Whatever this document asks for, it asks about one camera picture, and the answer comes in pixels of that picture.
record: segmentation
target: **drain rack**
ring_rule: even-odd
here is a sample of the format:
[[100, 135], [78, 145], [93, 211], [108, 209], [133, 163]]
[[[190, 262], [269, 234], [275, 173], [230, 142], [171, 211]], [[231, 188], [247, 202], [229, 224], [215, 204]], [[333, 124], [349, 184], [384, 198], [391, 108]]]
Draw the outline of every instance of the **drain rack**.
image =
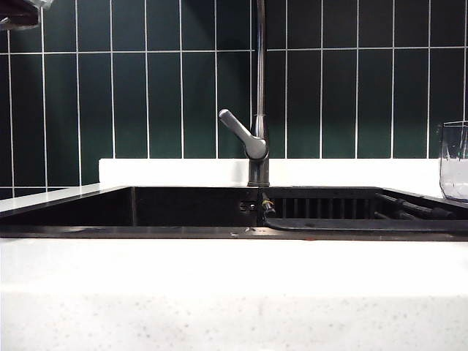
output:
[[381, 188], [264, 189], [275, 211], [263, 224], [284, 230], [437, 231], [468, 234], [468, 206]]

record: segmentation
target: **green tile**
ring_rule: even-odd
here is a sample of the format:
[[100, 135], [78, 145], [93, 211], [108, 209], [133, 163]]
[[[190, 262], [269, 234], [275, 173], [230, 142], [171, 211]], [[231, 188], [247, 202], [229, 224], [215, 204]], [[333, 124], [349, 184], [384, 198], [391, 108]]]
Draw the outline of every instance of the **green tile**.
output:
[[392, 52], [359, 52], [358, 157], [390, 157]]
[[322, 157], [355, 157], [356, 51], [323, 53]]
[[427, 46], [428, 21], [428, 0], [395, 0], [395, 46]]
[[113, 68], [116, 157], [147, 157], [145, 54], [115, 53]]
[[217, 0], [216, 10], [218, 49], [249, 49], [249, 0]]
[[290, 51], [287, 67], [287, 156], [317, 158], [320, 155], [320, 52]]
[[44, 186], [42, 58], [13, 55], [11, 59], [15, 185]]
[[178, 50], [179, 8], [178, 1], [147, 1], [148, 49]]
[[149, 132], [152, 158], [180, 158], [181, 62], [178, 53], [148, 55]]
[[0, 56], [0, 186], [12, 186], [8, 58]]
[[45, 51], [75, 51], [75, 1], [55, 1], [44, 11]]
[[428, 51], [395, 52], [393, 156], [426, 157]]
[[214, 54], [185, 53], [184, 63], [184, 157], [216, 156]]
[[145, 50], [145, 0], [112, 1], [114, 50]]
[[214, 1], [182, 0], [182, 47], [214, 49]]
[[112, 158], [110, 54], [80, 55], [81, 180], [99, 181], [99, 160]]
[[78, 47], [81, 51], [110, 49], [109, 0], [78, 2]]
[[323, 45], [326, 48], [355, 47], [357, 1], [333, 0], [323, 3]]
[[[253, 1], [255, 11], [252, 12], [252, 17], [255, 16], [257, 7], [256, 1]], [[280, 49], [286, 47], [286, 2], [284, 0], [267, 0], [265, 2], [265, 15], [266, 15], [266, 28], [267, 48]], [[254, 33], [257, 32], [257, 22], [254, 19], [254, 26], [252, 27]]]
[[75, 54], [45, 57], [48, 185], [80, 185]]
[[393, 0], [359, 1], [359, 46], [391, 47]]
[[[218, 107], [227, 108], [250, 129], [249, 53], [218, 54]], [[245, 158], [241, 141], [224, 124], [218, 125], [220, 158]]]
[[439, 157], [438, 126], [463, 120], [463, 65], [463, 49], [431, 50], [430, 157]]
[[7, 31], [0, 31], [0, 53], [8, 52]]
[[270, 135], [270, 158], [284, 158], [284, 87], [286, 75], [284, 52], [268, 52], [265, 77], [265, 114]]
[[287, 3], [287, 40], [289, 48], [319, 48], [321, 0]]
[[40, 53], [42, 51], [41, 27], [11, 31], [10, 49], [12, 53]]
[[15, 197], [41, 194], [43, 192], [45, 192], [45, 188], [15, 188]]
[[11, 189], [0, 189], [0, 200], [11, 199], [13, 193]]
[[464, 44], [465, 0], [431, 0], [431, 45]]

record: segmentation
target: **faucet base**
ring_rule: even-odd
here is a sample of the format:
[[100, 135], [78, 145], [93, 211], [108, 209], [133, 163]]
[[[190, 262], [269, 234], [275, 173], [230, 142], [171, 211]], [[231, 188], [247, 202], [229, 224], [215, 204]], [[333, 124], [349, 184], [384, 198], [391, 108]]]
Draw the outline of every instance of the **faucet base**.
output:
[[259, 188], [268, 188], [270, 186], [270, 183], [258, 183], [256, 181], [250, 181], [249, 183], [247, 183], [247, 186], [255, 186], [255, 187], [259, 187]]

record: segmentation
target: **double sink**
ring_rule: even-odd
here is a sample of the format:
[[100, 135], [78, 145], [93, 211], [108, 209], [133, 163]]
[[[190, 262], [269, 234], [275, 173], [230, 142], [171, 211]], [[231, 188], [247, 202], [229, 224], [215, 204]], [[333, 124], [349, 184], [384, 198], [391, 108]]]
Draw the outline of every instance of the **double sink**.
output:
[[468, 205], [374, 187], [124, 187], [0, 213], [4, 238], [468, 240]]

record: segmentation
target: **dark green tile wall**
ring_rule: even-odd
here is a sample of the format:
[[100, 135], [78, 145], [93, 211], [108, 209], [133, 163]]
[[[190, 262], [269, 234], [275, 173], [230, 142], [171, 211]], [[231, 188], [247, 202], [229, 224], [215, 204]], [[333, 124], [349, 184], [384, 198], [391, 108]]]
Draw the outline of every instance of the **dark green tile wall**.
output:
[[[438, 124], [468, 110], [464, 0], [266, 7], [272, 158], [438, 156]], [[1, 32], [0, 197], [98, 182], [101, 158], [244, 158], [216, 109], [255, 114], [255, 10], [61, 0]]]

